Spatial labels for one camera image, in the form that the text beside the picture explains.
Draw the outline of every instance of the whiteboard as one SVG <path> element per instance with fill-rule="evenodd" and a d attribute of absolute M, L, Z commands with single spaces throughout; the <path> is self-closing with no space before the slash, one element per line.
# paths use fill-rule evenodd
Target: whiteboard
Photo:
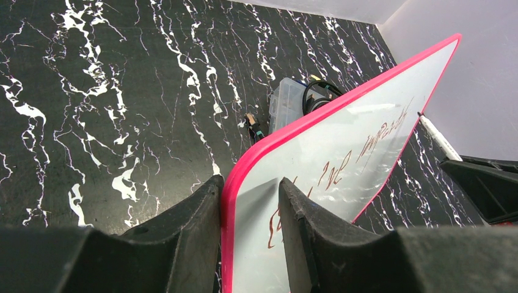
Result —
<path fill-rule="evenodd" d="M 225 293 L 289 292 L 278 210 L 286 177 L 353 222 L 378 194 L 461 36 L 454 35 L 256 143 L 222 197 Z"/>

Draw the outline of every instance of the black marble surface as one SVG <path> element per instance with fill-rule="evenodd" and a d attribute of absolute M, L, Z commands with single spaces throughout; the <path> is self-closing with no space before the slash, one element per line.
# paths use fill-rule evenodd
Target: black marble surface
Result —
<path fill-rule="evenodd" d="M 375 26 L 221 0 L 0 4 L 0 223 L 107 233 L 178 203 L 251 146 L 243 116 L 309 74 L 395 66 Z M 418 128 L 357 224 L 481 223 Z"/>

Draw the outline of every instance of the pink whiteboard frame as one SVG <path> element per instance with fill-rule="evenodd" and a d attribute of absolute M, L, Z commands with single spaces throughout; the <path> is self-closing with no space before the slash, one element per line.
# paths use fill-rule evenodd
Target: pink whiteboard frame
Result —
<path fill-rule="evenodd" d="M 324 107 L 319 108 L 318 110 L 309 113 L 308 115 L 296 120 L 295 122 L 287 125 L 286 127 L 272 133 L 267 136 L 265 139 L 260 140 L 255 145 L 253 145 L 250 149 L 248 149 L 243 156 L 239 159 L 237 164 L 234 166 L 232 171 L 230 172 L 227 181 L 225 182 L 225 186 L 223 188 L 223 194 L 221 199 L 221 263 L 222 263 L 222 283 L 223 283 L 223 291 L 225 293 L 232 293 L 232 275 L 233 275 L 233 257 L 234 257 L 234 229 L 235 229 L 235 215 L 236 215 L 236 198 L 238 196 L 239 188 L 243 183 L 246 175 L 252 169 L 252 167 L 266 154 L 281 146 L 285 142 L 291 140 L 293 137 L 296 137 L 300 133 L 304 132 L 306 129 L 312 127 L 313 125 L 319 123 L 323 119 L 329 117 L 334 114 L 336 111 L 344 108 L 348 104 L 351 104 L 355 100 L 361 98 L 366 93 L 372 91 L 376 87 L 379 87 L 381 84 L 387 82 L 391 78 L 394 78 L 398 74 L 404 72 L 408 68 L 414 66 L 416 63 L 422 61 L 423 59 L 429 57 L 434 54 L 438 50 L 446 47 L 447 45 L 458 41 L 455 49 L 451 53 L 451 57 L 446 63 L 444 70 L 442 71 L 437 83 L 432 90 L 430 96 L 428 97 L 425 106 L 423 107 L 422 112 L 426 109 L 430 97 L 435 92 L 437 85 L 444 74 L 444 71 L 448 67 L 448 64 L 451 62 L 451 58 L 457 51 L 457 47 L 461 42 L 462 35 L 455 34 L 446 40 L 424 50 L 420 54 L 413 56 L 412 58 L 406 60 L 405 62 L 397 65 L 396 67 L 386 71 L 385 73 L 376 76 L 370 81 L 358 86 L 354 90 L 351 90 L 348 93 L 345 93 L 343 96 L 336 99 L 333 103 L 330 103 Z M 407 145 L 412 132 L 409 134 L 405 146 Z M 401 153 L 403 152 L 404 147 L 401 149 L 401 152 L 398 155 L 401 157 Z M 392 169 L 390 170 L 390 174 L 394 170 L 394 167 L 397 163 L 394 163 Z M 365 205 L 365 207 L 360 211 L 360 213 L 354 218 L 353 223 L 358 219 L 358 217 L 364 212 L 364 210 L 371 204 L 371 202 L 376 198 L 381 189 L 387 183 L 387 180 L 381 185 L 376 194 L 372 197 L 372 199 Z"/>

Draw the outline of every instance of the plastic container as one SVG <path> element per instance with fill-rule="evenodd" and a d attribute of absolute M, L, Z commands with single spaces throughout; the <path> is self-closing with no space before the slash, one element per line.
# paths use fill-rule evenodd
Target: plastic container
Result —
<path fill-rule="evenodd" d="M 279 87 L 270 96 L 270 134 L 303 116 L 302 94 L 305 89 L 305 86 L 291 78 L 280 81 Z M 315 99 L 323 98 L 313 90 L 308 92 L 308 96 L 311 94 Z"/>

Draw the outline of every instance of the wire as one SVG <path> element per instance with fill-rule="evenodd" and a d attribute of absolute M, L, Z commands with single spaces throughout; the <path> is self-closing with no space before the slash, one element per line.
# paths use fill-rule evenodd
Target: wire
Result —
<path fill-rule="evenodd" d="M 255 141 L 259 141 L 261 139 L 264 139 L 265 135 L 263 131 L 261 131 L 259 120 L 255 118 L 255 116 L 252 113 L 245 114 L 244 118 L 246 119 L 246 122 L 248 123 L 248 129 L 249 131 L 254 134 Z"/>
<path fill-rule="evenodd" d="M 314 110 L 317 110 L 318 108 L 322 107 L 323 105 L 325 105 L 333 100 L 332 98 L 320 98 L 320 99 L 315 100 L 313 98 L 313 95 L 310 95 L 310 98 L 308 99 L 307 94 L 308 94 L 309 90 L 316 85 L 334 93 L 337 97 L 343 95 L 342 91 L 339 90 L 338 87 L 336 87 L 336 85 L 331 84 L 323 79 L 319 79 L 319 80 L 310 82 L 306 86 L 306 89 L 304 90 L 304 93 L 302 94 L 302 113 L 304 115 L 307 115 L 307 114 L 313 112 Z"/>

